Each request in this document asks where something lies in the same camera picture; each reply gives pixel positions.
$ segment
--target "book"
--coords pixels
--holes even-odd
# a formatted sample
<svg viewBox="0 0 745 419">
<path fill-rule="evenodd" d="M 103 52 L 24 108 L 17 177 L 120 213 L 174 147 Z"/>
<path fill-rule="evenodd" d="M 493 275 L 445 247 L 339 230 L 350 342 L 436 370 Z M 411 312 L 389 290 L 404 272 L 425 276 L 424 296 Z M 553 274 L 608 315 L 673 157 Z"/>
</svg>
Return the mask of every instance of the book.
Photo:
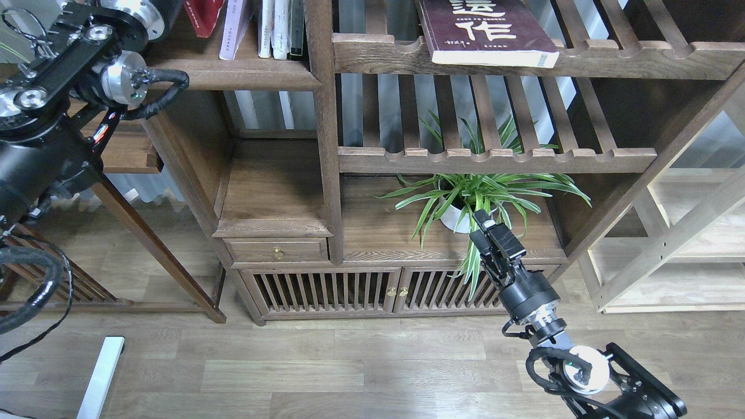
<svg viewBox="0 0 745 419">
<path fill-rule="evenodd" d="M 272 56 L 272 33 L 274 32 L 274 0 L 261 0 L 259 8 L 259 56 Z"/>
<path fill-rule="evenodd" d="M 228 0 L 225 7 L 223 42 L 220 46 L 221 60 L 235 59 L 235 53 L 246 34 L 251 16 L 253 16 L 253 0 Z"/>
<path fill-rule="evenodd" d="M 551 69 L 554 42 L 520 0 L 417 0 L 433 63 Z"/>
<path fill-rule="evenodd" d="M 274 0 L 274 31 L 272 55 L 275 60 L 287 60 L 290 52 L 290 0 Z"/>
<path fill-rule="evenodd" d="M 304 57 L 305 13 L 301 0 L 290 0 L 290 58 Z"/>
<path fill-rule="evenodd" d="M 183 0 L 191 26 L 199 38 L 209 38 L 218 23 L 223 0 Z"/>
</svg>

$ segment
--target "red book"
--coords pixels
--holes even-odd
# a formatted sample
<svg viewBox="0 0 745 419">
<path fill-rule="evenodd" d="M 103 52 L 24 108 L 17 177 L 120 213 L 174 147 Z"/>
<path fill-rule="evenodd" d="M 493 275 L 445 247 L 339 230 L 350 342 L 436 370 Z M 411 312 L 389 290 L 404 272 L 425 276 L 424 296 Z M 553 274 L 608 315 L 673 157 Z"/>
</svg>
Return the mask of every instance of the red book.
<svg viewBox="0 0 745 419">
<path fill-rule="evenodd" d="M 224 0 L 183 0 L 184 9 L 199 38 L 209 38 L 218 23 Z"/>
<path fill-rule="evenodd" d="M 417 0 L 432 62 L 553 68 L 554 42 L 520 0 Z"/>
</svg>

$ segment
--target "spider plant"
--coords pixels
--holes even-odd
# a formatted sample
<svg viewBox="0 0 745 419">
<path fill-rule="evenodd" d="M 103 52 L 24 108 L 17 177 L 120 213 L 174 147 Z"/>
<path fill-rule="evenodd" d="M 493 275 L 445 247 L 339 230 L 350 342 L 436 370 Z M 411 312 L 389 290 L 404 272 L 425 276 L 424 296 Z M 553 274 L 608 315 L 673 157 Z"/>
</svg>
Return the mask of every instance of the spider plant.
<svg viewBox="0 0 745 419">
<path fill-rule="evenodd" d="M 434 113 L 430 112 L 437 128 L 440 127 L 440 121 Z M 467 145 L 475 154 L 484 152 L 484 141 L 481 137 L 481 129 L 474 131 L 469 123 L 460 119 L 469 133 Z M 422 120 L 424 125 L 434 135 L 435 139 L 442 142 L 440 131 Z M 515 153 L 522 152 L 522 144 L 517 133 L 515 120 L 512 116 L 508 117 L 499 127 L 500 143 L 502 148 L 509 148 Z M 512 220 L 507 212 L 508 207 L 514 207 L 522 217 L 522 221 L 527 233 L 528 222 L 527 213 L 541 212 L 541 208 L 529 197 L 549 198 L 551 193 L 547 191 L 557 191 L 571 193 L 581 197 L 588 205 L 590 198 L 579 190 L 574 181 L 565 174 L 557 173 L 529 173 L 529 174 L 433 174 L 424 180 L 417 182 L 406 181 L 401 175 L 398 179 L 404 187 L 393 191 L 379 198 L 394 198 L 409 194 L 421 188 L 427 188 L 426 192 L 409 196 L 396 204 L 396 209 L 400 210 L 408 204 L 417 201 L 424 201 L 425 205 L 422 214 L 416 223 L 411 238 L 414 239 L 417 234 L 421 233 L 420 243 L 422 249 L 425 245 L 427 231 L 436 220 L 442 218 L 445 211 L 451 205 L 462 209 L 458 224 L 467 218 L 470 223 L 470 231 L 475 231 L 476 223 L 473 220 L 473 213 L 478 210 L 491 212 L 495 221 L 505 223 L 507 227 L 512 228 Z M 473 298 L 476 291 L 478 274 L 481 266 L 481 258 L 478 249 L 469 241 L 466 250 L 466 258 L 461 262 L 458 272 L 455 276 L 463 275 L 463 282 L 471 284 L 469 299 Z"/>
</svg>

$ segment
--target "slatted cabinet door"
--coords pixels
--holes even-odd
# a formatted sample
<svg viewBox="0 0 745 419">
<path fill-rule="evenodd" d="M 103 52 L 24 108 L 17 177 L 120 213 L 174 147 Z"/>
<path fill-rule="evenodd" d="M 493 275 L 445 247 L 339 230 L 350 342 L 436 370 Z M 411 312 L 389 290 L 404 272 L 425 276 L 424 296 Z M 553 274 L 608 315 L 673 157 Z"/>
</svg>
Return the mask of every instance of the slatted cabinet door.
<svg viewBox="0 0 745 419">
<path fill-rule="evenodd" d="M 241 271 L 262 318 L 337 318 L 393 312 L 400 268 Z"/>
<path fill-rule="evenodd" d="M 556 265 L 528 266 L 531 271 L 543 271 L 548 276 Z M 486 274 L 479 275 L 476 292 L 469 299 L 471 286 L 463 284 L 463 276 L 455 276 L 457 268 L 404 268 L 393 313 L 398 315 L 502 314 L 497 288 Z"/>
</svg>

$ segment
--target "white flower pot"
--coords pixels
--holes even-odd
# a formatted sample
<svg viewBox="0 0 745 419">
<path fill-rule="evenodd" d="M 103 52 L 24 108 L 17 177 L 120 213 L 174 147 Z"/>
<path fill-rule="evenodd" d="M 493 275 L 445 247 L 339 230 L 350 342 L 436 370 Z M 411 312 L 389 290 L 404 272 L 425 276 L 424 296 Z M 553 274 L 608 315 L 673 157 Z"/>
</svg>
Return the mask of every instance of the white flower pot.
<svg viewBox="0 0 745 419">
<path fill-rule="evenodd" d="M 453 207 L 451 205 L 450 207 L 448 207 L 448 209 L 445 210 L 445 213 L 440 218 L 440 221 L 443 222 L 445 227 L 453 230 L 456 233 L 469 234 L 471 233 L 471 220 L 469 220 L 469 217 L 465 216 L 462 220 L 460 220 L 460 223 L 458 222 L 458 219 L 460 219 L 460 214 L 462 212 L 462 209 Z"/>
</svg>

